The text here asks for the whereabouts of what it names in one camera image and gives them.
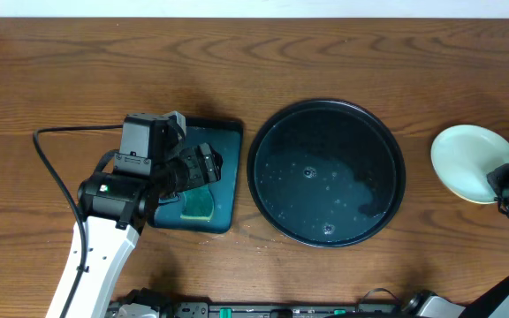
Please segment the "yellow plate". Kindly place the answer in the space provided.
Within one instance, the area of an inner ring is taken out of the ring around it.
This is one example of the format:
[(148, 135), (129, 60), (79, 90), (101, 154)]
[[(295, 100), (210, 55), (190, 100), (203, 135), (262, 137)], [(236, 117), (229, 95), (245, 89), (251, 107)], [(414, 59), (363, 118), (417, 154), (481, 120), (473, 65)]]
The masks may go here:
[(469, 199), (468, 197), (452, 190), (451, 188), (448, 189), (451, 193), (453, 193), (454, 195), (456, 195), (457, 197), (461, 198), (462, 200), (464, 201), (468, 201), (468, 202), (471, 202), (471, 203), (474, 203), (474, 204), (478, 204), (478, 205), (489, 205), (489, 204), (493, 204), (493, 203), (496, 203), (496, 201), (494, 199), (490, 200), (490, 201), (477, 201), (477, 200), (472, 200), (472, 199)]

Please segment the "green yellow sponge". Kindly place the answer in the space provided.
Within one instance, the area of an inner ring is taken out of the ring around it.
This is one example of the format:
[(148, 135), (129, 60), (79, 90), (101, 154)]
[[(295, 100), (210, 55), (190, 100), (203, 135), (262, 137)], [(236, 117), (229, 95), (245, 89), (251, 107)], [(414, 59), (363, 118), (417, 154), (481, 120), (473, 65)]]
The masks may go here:
[(209, 222), (214, 213), (213, 194), (207, 185), (183, 192), (184, 207), (180, 217), (186, 220)]

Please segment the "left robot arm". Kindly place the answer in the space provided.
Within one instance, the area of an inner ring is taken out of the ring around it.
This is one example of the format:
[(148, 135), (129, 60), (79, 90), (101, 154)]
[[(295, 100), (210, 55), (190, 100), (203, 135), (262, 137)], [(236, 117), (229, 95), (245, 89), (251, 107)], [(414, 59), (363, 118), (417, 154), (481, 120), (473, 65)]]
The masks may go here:
[(208, 143), (178, 151), (115, 151), (80, 184), (69, 256), (49, 317), (103, 317), (125, 263), (161, 199), (215, 183), (223, 158)]

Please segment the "white plate with blue stain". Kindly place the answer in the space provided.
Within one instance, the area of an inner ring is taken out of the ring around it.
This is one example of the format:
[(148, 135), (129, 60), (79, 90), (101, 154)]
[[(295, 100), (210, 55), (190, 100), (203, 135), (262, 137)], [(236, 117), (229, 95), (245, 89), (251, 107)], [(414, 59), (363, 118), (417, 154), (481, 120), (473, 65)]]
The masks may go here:
[(490, 201), (495, 194), (486, 175), (509, 163), (509, 142), (478, 125), (455, 125), (433, 140), (430, 159), (446, 188), (477, 201)]

